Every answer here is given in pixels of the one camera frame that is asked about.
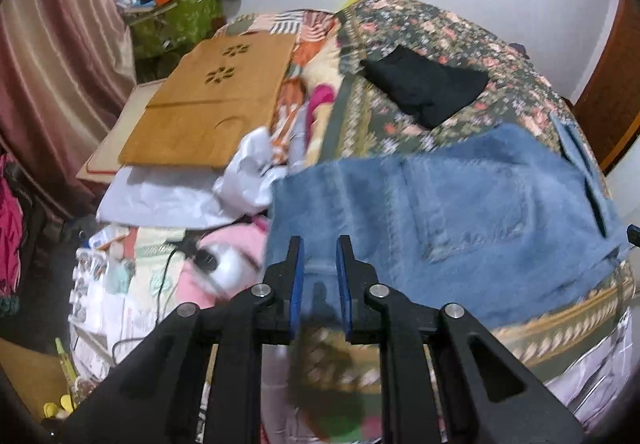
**floral bedspread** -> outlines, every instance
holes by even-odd
[[[332,118],[321,160],[428,151],[500,122],[516,122],[560,150],[549,113],[575,119],[532,63],[489,31],[416,0],[361,0],[338,18],[340,71],[345,74],[357,74],[361,59],[380,59],[402,44],[441,64],[485,70],[491,80],[473,104],[429,132],[372,84],[348,78],[341,89],[344,113]]]
[[[346,76],[326,131],[321,161],[429,151],[501,122],[521,125],[559,153],[558,134],[549,114],[563,122],[575,122],[574,116],[532,63],[494,34],[452,12],[415,0],[361,0],[340,11],[338,18],[342,24],[338,32],[340,71]],[[398,44],[442,64],[485,70],[490,82],[472,104],[437,128],[425,130],[357,75],[361,59],[380,59]],[[584,137],[583,142],[593,157]],[[604,177],[602,186],[606,188]],[[551,379],[610,334],[633,292],[632,272],[625,262],[570,305],[559,305],[540,318],[494,333],[540,379]]]

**green box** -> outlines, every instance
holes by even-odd
[[[220,0],[172,0],[159,8],[125,14],[137,60],[155,58],[173,50],[195,47],[222,17]]]

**wooden door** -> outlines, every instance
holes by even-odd
[[[613,167],[640,132],[640,10],[634,0],[620,0],[575,117],[603,171]]]

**folded black shirt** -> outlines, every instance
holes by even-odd
[[[429,129],[473,103],[489,82],[486,72],[440,65],[401,45],[379,61],[360,64],[367,80]]]

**jeans back pocket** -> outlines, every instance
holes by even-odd
[[[558,132],[562,153],[568,162],[584,176],[587,198],[593,208],[600,234],[608,238],[615,232],[615,227],[620,221],[613,201],[606,198],[600,186],[600,169],[585,152],[586,148],[582,145],[577,127],[562,124],[556,116],[551,116],[551,119]]]
[[[430,262],[527,229],[528,193],[516,165],[425,156],[405,159],[401,167],[422,257]]]

